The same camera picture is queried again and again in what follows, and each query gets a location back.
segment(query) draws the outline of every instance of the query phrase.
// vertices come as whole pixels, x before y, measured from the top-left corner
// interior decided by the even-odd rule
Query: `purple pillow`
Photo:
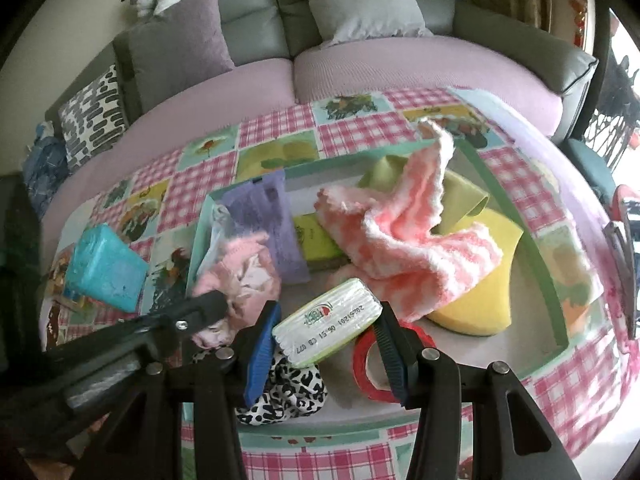
[[[129,51],[142,111],[229,72],[218,0],[182,0],[129,31]]]

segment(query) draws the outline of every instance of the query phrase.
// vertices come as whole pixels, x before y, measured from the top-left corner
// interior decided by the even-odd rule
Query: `pink and white striped towel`
[[[459,298],[498,266],[502,251],[488,228],[432,235],[442,213],[451,135],[433,125],[434,143],[414,152],[391,193],[329,186],[315,204],[320,225],[350,257],[329,279],[360,278],[396,316],[414,321]]]

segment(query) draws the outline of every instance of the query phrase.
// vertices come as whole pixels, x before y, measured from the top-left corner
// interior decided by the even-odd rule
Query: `pink sofa cover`
[[[66,219],[82,202],[190,140],[295,103],[293,63],[267,59],[239,66],[158,105],[60,187],[42,221],[42,268],[52,261]]]
[[[551,137],[562,99],[511,59],[448,36],[383,38],[311,49],[294,63],[300,102],[388,88],[462,86],[498,96]]]

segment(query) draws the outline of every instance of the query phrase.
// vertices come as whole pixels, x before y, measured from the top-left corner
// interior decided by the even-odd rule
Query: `packet of tissues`
[[[358,278],[351,278],[298,309],[273,327],[273,336],[292,366],[305,368],[364,332],[382,305]]]

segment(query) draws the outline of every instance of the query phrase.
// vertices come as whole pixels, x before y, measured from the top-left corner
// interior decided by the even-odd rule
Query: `red tape roll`
[[[400,321],[400,326],[408,328],[417,333],[420,341],[425,346],[435,348],[433,339],[428,336],[423,329],[412,323]],[[367,328],[362,334],[358,336],[353,349],[353,377],[356,379],[356,384],[363,391],[363,393],[371,400],[378,400],[380,402],[399,402],[391,390],[380,390],[373,385],[369,377],[367,376],[367,355],[369,350],[376,342],[376,334],[373,332],[373,327]]]

